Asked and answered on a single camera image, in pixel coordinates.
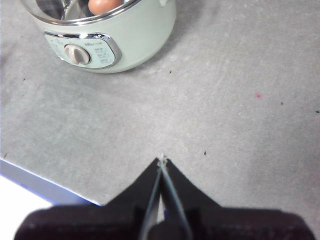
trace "mint green appliance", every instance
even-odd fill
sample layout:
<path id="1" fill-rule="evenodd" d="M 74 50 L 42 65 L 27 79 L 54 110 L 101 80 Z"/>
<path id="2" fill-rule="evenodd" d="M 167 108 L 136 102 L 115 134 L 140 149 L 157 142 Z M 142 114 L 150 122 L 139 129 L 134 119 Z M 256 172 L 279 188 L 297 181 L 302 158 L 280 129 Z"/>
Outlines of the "mint green appliance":
<path id="1" fill-rule="evenodd" d="M 49 46 L 66 63 L 94 73 L 118 73 L 154 56 L 170 36 L 176 0 L 124 0 L 93 15 L 89 0 L 21 0 Z"/>

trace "red speck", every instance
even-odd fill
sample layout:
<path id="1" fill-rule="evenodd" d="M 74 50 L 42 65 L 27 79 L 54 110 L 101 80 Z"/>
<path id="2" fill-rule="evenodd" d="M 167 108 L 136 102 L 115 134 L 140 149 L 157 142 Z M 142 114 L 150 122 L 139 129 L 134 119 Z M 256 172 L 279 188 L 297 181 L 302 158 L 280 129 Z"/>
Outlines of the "red speck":
<path id="1" fill-rule="evenodd" d="M 256 97 L 257 99 L 262 99 L 262 94 L 259 93 L 259 92 L 257 92 L 257 93 L 255 94 L 255 97 Z"/>

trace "gray countertop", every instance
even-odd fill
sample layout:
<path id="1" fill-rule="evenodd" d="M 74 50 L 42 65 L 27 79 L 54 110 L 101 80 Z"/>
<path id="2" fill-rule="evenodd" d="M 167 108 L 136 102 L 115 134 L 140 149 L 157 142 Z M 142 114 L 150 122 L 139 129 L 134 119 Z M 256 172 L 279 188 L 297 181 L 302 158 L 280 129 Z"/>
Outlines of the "gray countertop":
<path id="1" fill-rule="evenodd" d="M 2 158 L 105 204 L 165 153 L 221 205 L 320 237 L 318 0 L 178 0 L 166 45 L 116 74 L 56 58 L 18 0 L 1 11 Z"/>

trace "egg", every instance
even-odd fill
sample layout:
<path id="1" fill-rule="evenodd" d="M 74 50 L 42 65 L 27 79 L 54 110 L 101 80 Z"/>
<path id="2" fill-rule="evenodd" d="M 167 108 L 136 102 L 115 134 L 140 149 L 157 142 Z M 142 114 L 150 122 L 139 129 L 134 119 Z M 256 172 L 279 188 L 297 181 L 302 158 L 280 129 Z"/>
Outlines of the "egg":
<path id="1" fill-rule="evenodd" d="M 94 15 L 108 12 L 123 3 L 123 0 L 89 0 L 88 7 Z"/>

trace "white floor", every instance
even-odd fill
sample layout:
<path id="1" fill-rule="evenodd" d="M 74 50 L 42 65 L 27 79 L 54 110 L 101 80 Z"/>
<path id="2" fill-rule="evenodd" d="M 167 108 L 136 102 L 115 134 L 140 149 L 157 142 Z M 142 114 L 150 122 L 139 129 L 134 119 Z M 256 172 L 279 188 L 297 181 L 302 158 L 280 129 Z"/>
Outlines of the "white floor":
<path id="1" fill-rule="evenodd" d="M 52 204 L 0 176 L 0 239 L 13 240 L 25 217 Z"/>

